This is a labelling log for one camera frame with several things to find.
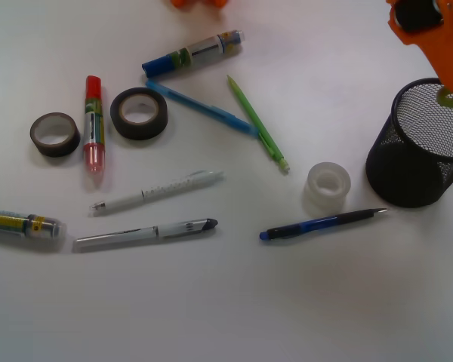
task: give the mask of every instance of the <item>pen clip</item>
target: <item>pen clip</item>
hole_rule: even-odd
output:
[[[206,172],[207,172],[207,170],[200,170],[200,171],[193,172],[186,177],[195,176],[195,175],[199,175],[200,173],[206,173]]]
[[[260,141],[262,141],[263,145],[267,149],[267,152],[269,152],[269,155],[271,158],[275,159],[275,151],[272,150],[272,148],[269,146],[269,144],[266,142],[266,140],[263,138],[262,133],[258,132],[258,138],[260,138]]]

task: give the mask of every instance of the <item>red cap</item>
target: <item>red cap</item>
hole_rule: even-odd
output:
[[[100,78],[89,75],[85,81],[85,99],[99,98],[100,96]]]

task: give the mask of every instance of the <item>green mechanical pencil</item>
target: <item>green mechanical pencil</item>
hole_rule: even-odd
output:
[[[228,77],[228,83],[233,90],[233,93],[238,98],[240,104],[242,105],[243,109],[247,112],[248,117],[250,117],[251,121],[254,123],[255,127],[259,130],[259,137],[260,141],[262,141],[263,145],[267,152],[269,152],[270,157],[279,164],[280,168],[285,172],[290,170],[287,161],[284,158],[284,155],[280,152],[279,147],[273,142],[272,137],[269,135],[267,129],[263,125],[262,121],[258,117],[257,113],[254,111],[253,107],[247,100],[247,97],[243,94],[240,87],[235,83],[235,81],[230,77]]]

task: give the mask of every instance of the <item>orange object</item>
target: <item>orange object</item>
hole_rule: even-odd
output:
[[[188,0],[171,0],[171,3],[177,8],[182,7],[188,2]],[[228,2],[228,0],[208,0],[208,2],[215,5],[217,8],[222,8]]]
[[[392,7],[391,29],[405,45],[416,44],[423,51],[439,80],[453,93],[453,0],[437,0],[442,24],[417,33],[405,32],[396,22],[394,6],[398,1],[387,0]]]

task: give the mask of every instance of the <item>black and blue pen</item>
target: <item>black and blue pen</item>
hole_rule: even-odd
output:
[[[310,220],[306,222],[300,222],[298,224],[282,226],[267,230],[266,232],[260,233],[261,240],[273,240],[282,238],[293,238],[298,235],[306,234],[307,232],[313,232],[315,230],[321,230],[331,228],[333,226],[349,224],[351,222],[361,221],[373,217],[376,213],[383,213],[387,209],[368,209],[361,211],[354,211],[352,213],[342,213],[340,215],[325,217],[322,219]]]

